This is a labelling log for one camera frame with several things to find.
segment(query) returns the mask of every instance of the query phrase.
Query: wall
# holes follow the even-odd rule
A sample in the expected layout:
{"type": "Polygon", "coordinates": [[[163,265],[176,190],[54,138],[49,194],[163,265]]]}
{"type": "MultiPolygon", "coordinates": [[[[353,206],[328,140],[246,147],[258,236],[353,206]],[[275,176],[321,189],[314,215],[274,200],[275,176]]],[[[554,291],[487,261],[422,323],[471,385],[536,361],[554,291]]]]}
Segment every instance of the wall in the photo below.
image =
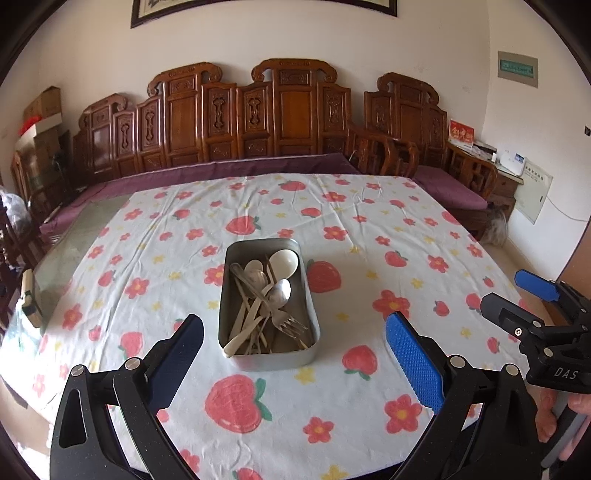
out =
{"type": "Polygon", "coordinates": [[[130,29],[132,0],[69,0],[36,33],[0,87],[0,171],[5,183],[20,115],[34,97],[19,92],[23,63],[38,60],[37,90],[62,88],[65,126],[75,133],[90,103],[121,92],[138,101],[148,82],[173,67],[211,61],[226,81],[246,85],[251,69],[273,57],[317,58],[333,65],[353,92],[362,119],[363,91],[398,72],[431,83],[452,118],[482,129],[489,83],[484,0],[399,0],[399,17],[319,0],[240,0],[185,10],[130,29]]]}
{"type": "Polygon", "coordinates": [[[554,30],[522,0],[488,0],[491,83],[483,139],[517,150],[554,177],[532,225],[515,210],[509,241],[539,275],[556,278],[591,215],[591,86],[554,30]],[[496,76],[497,52],[539,60],[539,88],[496,76]]]}

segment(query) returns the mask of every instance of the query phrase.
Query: purple seat cushion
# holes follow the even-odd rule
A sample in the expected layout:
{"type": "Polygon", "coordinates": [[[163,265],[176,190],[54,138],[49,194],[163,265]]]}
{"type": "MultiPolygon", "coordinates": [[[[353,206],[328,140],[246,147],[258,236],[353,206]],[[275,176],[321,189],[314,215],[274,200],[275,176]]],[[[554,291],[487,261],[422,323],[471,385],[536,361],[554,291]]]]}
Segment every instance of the purple seat cushion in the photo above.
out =
{"type": "Polygon", "coordinates": [[[419,165],[413,180],[447,209],[484,210],[488,202],[440,168],[419,165]]]}

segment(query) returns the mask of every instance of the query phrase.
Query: floral tablecloth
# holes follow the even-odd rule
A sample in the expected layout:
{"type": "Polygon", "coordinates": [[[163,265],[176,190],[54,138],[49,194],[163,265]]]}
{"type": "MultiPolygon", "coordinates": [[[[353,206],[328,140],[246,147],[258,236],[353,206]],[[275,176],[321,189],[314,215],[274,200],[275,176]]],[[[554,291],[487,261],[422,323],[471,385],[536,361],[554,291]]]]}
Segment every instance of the floral tablecloth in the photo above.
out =
{"type": "MultiPolygon", "coordinates": [[[[78,266],[17,391],[54,421],[74,365],[118,368],[194,313],[205,342],[158,414],[189,466],[204,479],[343,479],[404,460],[432,415],[385,343],[392,311],[475,367],[527,370],[517,340],[480,316],[491,291],[520,300],[478,243],[407,179],[264,175],[139,192],[78,266]],[[306,367],[240,372],[217,341],[225,250],[271,236],[301,245],[322,344],[306,367]]],[[[112,415],[141,467],[118,408],[112,415]]]]}

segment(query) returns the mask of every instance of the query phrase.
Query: blue gripper pad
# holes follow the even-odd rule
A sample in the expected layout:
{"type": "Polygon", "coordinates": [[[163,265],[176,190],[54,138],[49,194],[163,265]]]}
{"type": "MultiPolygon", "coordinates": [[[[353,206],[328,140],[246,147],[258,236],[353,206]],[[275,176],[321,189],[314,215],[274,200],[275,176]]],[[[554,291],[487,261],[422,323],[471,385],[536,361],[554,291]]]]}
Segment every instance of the blue gripper pad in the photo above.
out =
{"type": "Polygon", "coordinates": [[[435,414],[443,406],[443,379],[421,346],[418,333],[400,312],[386,320],[386,341],[419,402],[435,414]]]}
{"type": "Polygon", "coordinates": [[[519,270],[515,274],[515,284],[542,300],[558,300],[558,290],[556,290],[556,286],[553,283],[550,283],[527,270],[519,270]]]}

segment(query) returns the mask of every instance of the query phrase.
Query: floor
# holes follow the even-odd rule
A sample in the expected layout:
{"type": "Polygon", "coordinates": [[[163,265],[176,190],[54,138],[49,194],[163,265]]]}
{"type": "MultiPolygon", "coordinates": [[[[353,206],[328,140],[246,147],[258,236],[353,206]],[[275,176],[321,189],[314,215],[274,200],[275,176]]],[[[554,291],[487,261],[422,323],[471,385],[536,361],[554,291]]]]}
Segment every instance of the floor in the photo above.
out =
{"type": "MultiPolygon", "coordinates": [[[[515,265],[514,260],[502,248],[492,245],[485,245],[484,248],[505,275],[513,279],[515,272],[521,267],[515,265]]],[[[526,291],[518,290],[531,311],[543,319],[547,325],[551,325],[550,317],[540,300],[526,291]]],[[[19,405],[2,381],[0,381],[0,422],[13,441],[19,444],[23,457],[41,480],[48,478],[47,439],[50,426],[39,414],[19,405]]]]}

